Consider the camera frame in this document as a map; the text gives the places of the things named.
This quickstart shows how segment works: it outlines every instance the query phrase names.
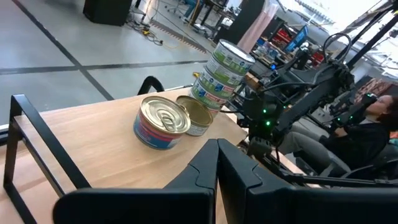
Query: black speaker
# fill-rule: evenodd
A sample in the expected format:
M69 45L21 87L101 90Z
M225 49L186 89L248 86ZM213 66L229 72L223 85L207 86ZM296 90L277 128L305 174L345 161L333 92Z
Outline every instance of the black speaker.
M84 15L94 23L122 26L132 0L86 0Z

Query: person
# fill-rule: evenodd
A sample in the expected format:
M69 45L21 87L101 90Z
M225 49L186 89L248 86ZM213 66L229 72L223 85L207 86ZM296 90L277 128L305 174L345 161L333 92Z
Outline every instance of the person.
M366 108L366 119L350 128L338 128L326 142L320 136L294 127L278 150L283 154L305 151L320 164L329 164L334 153L351 170L369 165L389 142L390 132L398 130L398 97L385 95Z
M192 11L196 8L197 4L198 4L198 7L200 7L203 4L203 0L186 0L185 3L187 5L189 5L189 8L187 9L187 11L185 12L185 14L182 18L182 21L184 21L184 22L189 21L188 18L190 17Z

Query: computer screen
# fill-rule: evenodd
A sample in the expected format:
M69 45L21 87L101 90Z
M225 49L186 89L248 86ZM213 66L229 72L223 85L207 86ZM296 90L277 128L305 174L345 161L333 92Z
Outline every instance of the computer screen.
M286 47L284 49L284 52L285 53L290 53L296 47L299 47L300 45L302 45L304 43L304 41L307 39L307 35L308 35L308 27L307 26L303 26L301 28L301 30L297 33L297 35L293 38L293 40L290 41L286 45Z

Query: pink curtain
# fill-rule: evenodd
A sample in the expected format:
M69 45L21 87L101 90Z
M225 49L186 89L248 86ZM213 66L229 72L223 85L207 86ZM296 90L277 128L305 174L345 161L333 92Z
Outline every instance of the pink curtain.
M254 44L256 44L257 40L260 38L261 34L264 32L264 29L274 17L277 10L278 5L271 4L267 9L260 12L257 19L253 22L253 24L251 24L248 31L246 31L242 39L239 41L238 47L243 49L246 53L249 53L254 47Z

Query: wooden table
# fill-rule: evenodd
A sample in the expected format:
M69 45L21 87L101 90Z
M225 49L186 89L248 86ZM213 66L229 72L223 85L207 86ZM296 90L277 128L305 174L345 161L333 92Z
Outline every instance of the wooden table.
M175 100L187 93L188 89L180 89L150 95ZM201 137L184 135L168 151L149 148L132 131L140 102L146 96L48 111L40 115L90 185L99 188L162 188L187 166L208 139L225 138L232 144L238 144L246 137L246 132L233 120L219 114ZM27 118L20 116L16 120L62 189L66 192L75 190ZM4 154L5 148L2 147L2 164ZM50 214L58 199L57 194L23 144L20 144L17 154L14 185L38 223L51 223ZM222 200L217 200L216 214L217 223L226 223ZM0 220L2 223L21 222L3 189L0 191Z

